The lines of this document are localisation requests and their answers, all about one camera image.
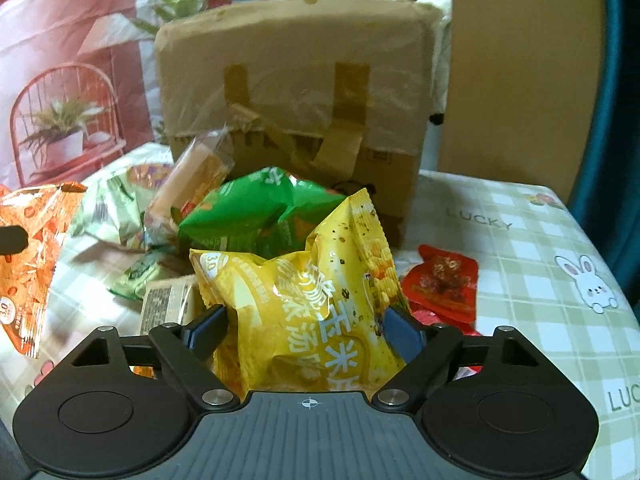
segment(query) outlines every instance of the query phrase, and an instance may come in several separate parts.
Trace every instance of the green snack bag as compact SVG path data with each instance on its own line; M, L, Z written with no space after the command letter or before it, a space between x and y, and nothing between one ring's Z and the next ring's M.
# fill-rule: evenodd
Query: green snack bag
M143 215L171 171L170 164L139 164L88 187L69 228L118 246L143 250Z
M179 222L178 237L193 249L270 259L303 250L308 234L344 199L280 168L264 168L211 191Z
M109 292L126 300L142 301L148 282L192 273L193 267L187 262L163 251L150 251L125 270L113 282Z

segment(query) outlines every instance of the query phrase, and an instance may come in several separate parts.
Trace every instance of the cardboard box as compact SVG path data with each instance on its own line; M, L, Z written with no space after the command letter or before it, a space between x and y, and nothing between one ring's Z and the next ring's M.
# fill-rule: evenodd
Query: cardboard box
M438 170L569 199L590 133L604 0L454 0Z
M168 23L156 56L174 156L240 117L231 177L274 165L347 194L367 187L397 244L441 18L406 0L259 0Z

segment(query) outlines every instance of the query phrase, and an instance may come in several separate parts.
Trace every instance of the wooden board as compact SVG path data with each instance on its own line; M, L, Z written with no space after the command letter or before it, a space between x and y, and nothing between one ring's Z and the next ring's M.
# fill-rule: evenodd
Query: wooden board
M603 0L453 0L438 169L567 200L590 129Z

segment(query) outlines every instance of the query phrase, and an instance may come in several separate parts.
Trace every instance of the teal fabric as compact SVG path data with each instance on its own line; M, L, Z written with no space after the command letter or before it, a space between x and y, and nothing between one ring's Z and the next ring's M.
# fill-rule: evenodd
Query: teal fabric
M630 304L640 300L640 0L606 0L606 49L569 209Z

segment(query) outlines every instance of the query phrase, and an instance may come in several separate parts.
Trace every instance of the packing tape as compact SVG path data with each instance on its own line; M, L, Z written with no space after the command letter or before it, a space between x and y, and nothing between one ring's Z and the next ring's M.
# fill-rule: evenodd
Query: packing tape
M306 174L315 169L321 174L348 180L353 174L367 123L369 74L370 66L366 64L335 64L332 122L321 131L322 144L313 159L297 149L295 139L288 132L253 111L245 65L225 67L225 101L230 110L245 120L259 121L271 140L289 155L293 169Z

